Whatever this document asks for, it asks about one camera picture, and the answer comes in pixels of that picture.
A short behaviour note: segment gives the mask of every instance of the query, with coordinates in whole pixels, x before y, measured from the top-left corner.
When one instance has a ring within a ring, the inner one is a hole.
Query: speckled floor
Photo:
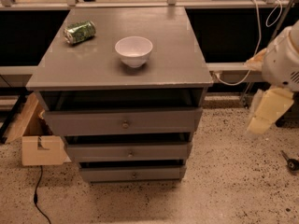
[[[299,223],[299,125],[245,137],[237,100],[205,102],[181,182],[90,185],[74,163],[44,167],[40,208],[51,223]],[[39,167],[21,166],[21,140],[0,146],[0,223],[47,223],[33,204]]]

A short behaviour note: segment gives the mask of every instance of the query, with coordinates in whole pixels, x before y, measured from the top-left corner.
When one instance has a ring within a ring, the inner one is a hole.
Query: can
[[[95,35],[95,26],[92,21],[82,21],[64,28],[64,37],[68,44],[74,45]]]

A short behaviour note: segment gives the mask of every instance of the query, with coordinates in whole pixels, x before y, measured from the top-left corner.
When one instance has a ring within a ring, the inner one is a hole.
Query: bowl
[[[141,36],[129,36],[118,41],[115,50],[123,63],[137,68],[150,59],[152,43]]]

